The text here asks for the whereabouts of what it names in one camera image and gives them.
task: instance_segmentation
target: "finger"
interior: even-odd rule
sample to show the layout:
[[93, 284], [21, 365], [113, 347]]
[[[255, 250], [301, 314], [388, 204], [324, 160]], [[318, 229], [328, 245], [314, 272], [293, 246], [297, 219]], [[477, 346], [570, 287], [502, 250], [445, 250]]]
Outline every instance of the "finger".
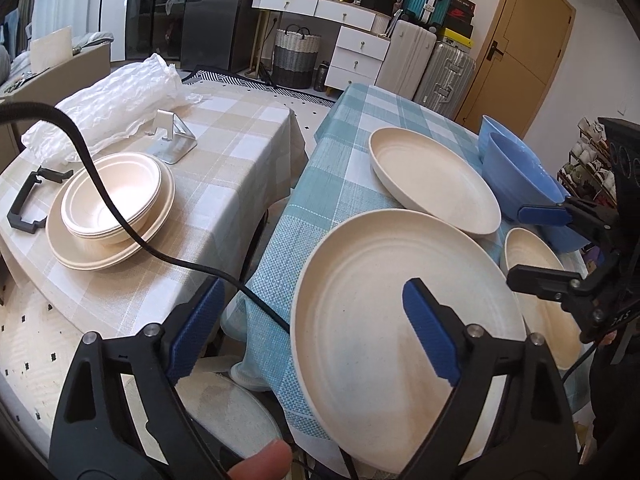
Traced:
[[282, 480], [291, 469], [292, 460], [289, 445], [274, 440], [260, 453], [233, 466], [229, 476], [232, 480]]

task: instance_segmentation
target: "metal phone stand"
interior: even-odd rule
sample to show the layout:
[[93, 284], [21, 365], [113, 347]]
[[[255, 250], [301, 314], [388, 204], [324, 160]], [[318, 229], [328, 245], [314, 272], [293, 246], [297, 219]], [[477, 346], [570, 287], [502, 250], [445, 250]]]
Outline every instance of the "metal phone stand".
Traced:
[[150, 136], [156, 135], [158, 130], [165, 130], [166, 135], [156, 140], [146, 152], [167, 164], [175, 164], [198, 144], [189, 127], [173, 112], [158, 110], [152, 128], [148, 133]]

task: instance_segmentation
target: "woven basket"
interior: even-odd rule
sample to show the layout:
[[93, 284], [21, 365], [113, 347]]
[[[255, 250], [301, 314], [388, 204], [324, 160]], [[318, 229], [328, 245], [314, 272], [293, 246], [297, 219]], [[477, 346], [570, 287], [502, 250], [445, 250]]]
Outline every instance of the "woven basket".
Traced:
[[291, 32], [289, 27], [279, 28], [276, 32], [272, 79], [277, 85], [289, 88], [309, 88], [321, 37], [308, 34], [306, 27], [298, 27], [297, 32]]

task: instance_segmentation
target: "plastic bag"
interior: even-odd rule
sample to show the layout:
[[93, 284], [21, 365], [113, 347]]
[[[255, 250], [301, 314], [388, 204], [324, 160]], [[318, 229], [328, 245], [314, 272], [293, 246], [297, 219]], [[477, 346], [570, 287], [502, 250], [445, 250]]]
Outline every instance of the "plastic bag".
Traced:
[[[197, 104], [202, 96], [189, 93], [173, 65], [153, 54], [142, 63], [125, 65], [106, 78], [60, 101], [76, 123], [92, 155], [136, 133], [140, 124], [156, 116], [158, 108], [172, 110]], [[39, 121], [22, 136], [22, 143], [41, 164], [52, 167], [79, 162], [66, 134]]]

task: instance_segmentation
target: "refrigerator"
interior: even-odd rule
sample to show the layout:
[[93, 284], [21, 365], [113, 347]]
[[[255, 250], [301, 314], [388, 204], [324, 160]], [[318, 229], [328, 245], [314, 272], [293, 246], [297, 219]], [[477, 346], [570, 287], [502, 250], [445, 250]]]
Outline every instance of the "refrigerator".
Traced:
[[158, 53], [179, 61], [238, 72], [249, 66], [258, 9], [253, 0], [127, 0], [127, 60]]
[[259, 10], [254, 0], [186, 0], [181, 67], [197, 65], [230, 72], [249, 66]]

